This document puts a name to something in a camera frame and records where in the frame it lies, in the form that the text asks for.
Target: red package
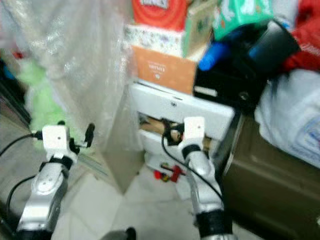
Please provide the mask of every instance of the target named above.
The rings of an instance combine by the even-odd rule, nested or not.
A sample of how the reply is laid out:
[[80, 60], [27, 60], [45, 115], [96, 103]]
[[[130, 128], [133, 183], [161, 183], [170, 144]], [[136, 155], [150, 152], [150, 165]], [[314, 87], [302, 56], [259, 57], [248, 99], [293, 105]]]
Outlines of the red package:
[[301, 51], [284, 62], [284, 69], [320, 70], [320, 1], [301, 0], [297, 28], [292, 32]]
[[136, 23], [183, 31], [187, 16], [186, 0], [132, 0]]

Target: white drawer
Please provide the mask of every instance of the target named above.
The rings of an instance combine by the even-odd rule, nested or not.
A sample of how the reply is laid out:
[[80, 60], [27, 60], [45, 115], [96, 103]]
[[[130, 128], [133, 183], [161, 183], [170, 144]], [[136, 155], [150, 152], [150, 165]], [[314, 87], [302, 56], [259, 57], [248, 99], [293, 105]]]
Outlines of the white drawer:
[[177, 123], [182, 123], [186, 117], [204, 117], [205, 134], [208, 137], [220, 141], [225, 137], [235, 115], [232, 107], [172, 90], [165, 91], [164, 87], [159, 89], [140, 83], [131, 86], [138, 112]]
[[[172, 160], [162, 149], [160, 134], [140, 129], [139, 135], [146, 152], [154, 155], [162, 155], [164, 158]], [[164, 145], [167, 146], [167, 139], [164, 139]], [[181, 151], [178, 151], [178, 146], [167, 146], [166, 149], [171, 155], [183, 161], [183, 156]]]

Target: orange box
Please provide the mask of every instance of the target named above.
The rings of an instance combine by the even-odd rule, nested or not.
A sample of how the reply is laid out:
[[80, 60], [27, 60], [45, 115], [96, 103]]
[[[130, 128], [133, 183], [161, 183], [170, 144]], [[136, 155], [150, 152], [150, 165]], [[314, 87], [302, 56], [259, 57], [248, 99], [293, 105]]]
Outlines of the orange box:
[[132, 48], [140, 79], [192, 95], [196, 62], [138, 46]]

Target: white plastic bag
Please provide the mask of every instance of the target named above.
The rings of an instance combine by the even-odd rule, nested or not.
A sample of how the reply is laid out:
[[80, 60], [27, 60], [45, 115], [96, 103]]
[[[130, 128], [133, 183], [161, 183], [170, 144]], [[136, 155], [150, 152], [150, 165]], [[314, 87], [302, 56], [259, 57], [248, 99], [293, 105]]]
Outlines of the white plastic bag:
[[299, 0], [272, 0], [272, 10], [275, 18], [291, 31], [296, 26], [298, 5]]
[[319, 73], [297, 69], [271, 82], [255, 119], [269, 143], [320, 168]]

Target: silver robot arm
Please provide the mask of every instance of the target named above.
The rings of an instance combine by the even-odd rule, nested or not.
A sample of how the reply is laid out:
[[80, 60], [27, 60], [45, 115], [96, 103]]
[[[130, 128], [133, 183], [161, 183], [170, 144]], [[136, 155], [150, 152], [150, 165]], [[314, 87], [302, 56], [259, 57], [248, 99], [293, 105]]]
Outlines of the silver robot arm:
[[191, 200], [201, 240], [236, 240], [232, 220], [225, 212], [221, 188], [215, 177], [213, 162], [203, 150], [205, 119], [184, 119], [183, 140], [178, 145], [187, 166], [205, 179], [217, 192], [192, 171], [187, 171]]
[[90, 147], [94, 125], [86, 132], [86, 140], [75, 145], [64, 125], [49, 125], [42, 129], [47, 162], [31, 184], [31, 195], [23, 209], [17, 227], [19, 240], [49, 240], [60, 214], [61, 201], [67, 192], [69, 170], [77, 163], [79, 147]]

